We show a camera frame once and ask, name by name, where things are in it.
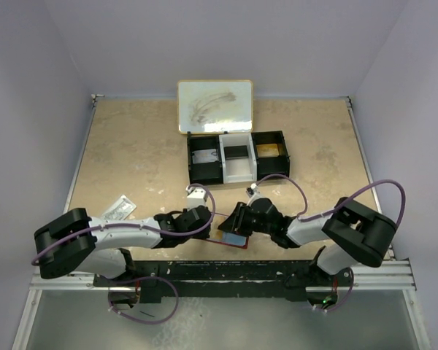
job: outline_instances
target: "white compartment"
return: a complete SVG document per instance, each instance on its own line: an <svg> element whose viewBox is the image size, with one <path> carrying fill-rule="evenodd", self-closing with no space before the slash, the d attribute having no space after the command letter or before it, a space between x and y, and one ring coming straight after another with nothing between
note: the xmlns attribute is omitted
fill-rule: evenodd
<svg viewBox="0 0 438 350"><path fill-rule="evenodd" d="M256 181L256 156L250 133L219 135L224 184ZM224 147L247 146L248 158L228 159Z"/></svg>

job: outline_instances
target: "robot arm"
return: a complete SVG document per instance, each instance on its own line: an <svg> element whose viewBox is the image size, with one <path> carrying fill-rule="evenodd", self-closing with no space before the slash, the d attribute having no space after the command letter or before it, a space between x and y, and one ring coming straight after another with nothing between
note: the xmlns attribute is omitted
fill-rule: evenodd
<svg viewBox="0 0 438 350"><path fill-rule="evenodd" d="M332 239L335 244L320 250L314 259L317 267L328 275L356 263L379 267L397 230L389 218L355 200L346 203L329 219L320 217L303 222L282 215L260 194L256 184L247 189L247 194L248 203L238 203L219 229L241 236L266 233L284 249ZM340 198L336 206L345 199Z"/></svg>
<svg viewBox="0 0 438 350"><path fill-rule="evenodd" d="M130 252L122 246L173 248L190 238L208 238L210 225L193 235L178 234L207 224L211 213L206 199L204 190L189 189L187 209L130 221L102 220L89 217L85 209L72 209L34 234L41 277L54 279L79 271L113 279L134 269ZM55 245L81 230L84 233Z"/></svg>

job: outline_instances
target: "whiteboard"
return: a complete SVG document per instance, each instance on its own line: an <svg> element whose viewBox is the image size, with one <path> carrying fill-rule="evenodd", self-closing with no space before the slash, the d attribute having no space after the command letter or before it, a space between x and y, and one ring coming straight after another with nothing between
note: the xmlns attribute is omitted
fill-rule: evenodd
<svg viewBox="0 0 438 350"><path fill-rule="evenodd" d="M181 80L177 84L181 133L249 133L253 127L250 80Z"/></svg>

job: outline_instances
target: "marble-pattern surface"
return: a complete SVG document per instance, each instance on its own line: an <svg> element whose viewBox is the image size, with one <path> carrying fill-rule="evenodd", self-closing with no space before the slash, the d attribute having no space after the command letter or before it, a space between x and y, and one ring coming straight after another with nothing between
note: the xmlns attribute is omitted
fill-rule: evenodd
<svg viewBox="0 0 438 350"><path fill-rule="evenodd" d="M291 156L291 177L304 189L309 214L329 209L339 197L368 184L356 135L343 100L257 100L254 131L282 130ZM178 131L173 100L105 99L98 103L70 208L85 207L98 216L120 195L137 209L129 219L143 219L185 206L188 185L186 136ZM246 184L211 187L220 213L230 214L247 200ZM294 215L303 201L293 185L260 186L284 214ZM376 208L365 192L360 202ZM247 249L191 239L174 249L132 248L135 260L306 260L330 241L281 249L255 233Z"/></svg>

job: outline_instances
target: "black mounting bracket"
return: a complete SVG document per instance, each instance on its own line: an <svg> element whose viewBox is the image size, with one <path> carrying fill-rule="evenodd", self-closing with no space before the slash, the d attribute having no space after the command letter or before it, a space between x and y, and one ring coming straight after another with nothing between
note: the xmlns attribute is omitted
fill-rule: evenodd
<svg viewBox="0 0 438 350"><path fill-rule="evenodd" d="M335 276L316 273L311 260L263 261L135 261L136 276L160 276L168 279L182 297L201 298L284 298L307 301L307 287L327 287L328 295L337 278L340 287L350 286L350 277L341 270ZM120 287L120 280L94 278L95 287ZM173 297L171 288L162 281L141 283L140 303L160 303L162 297Z"/></svg>

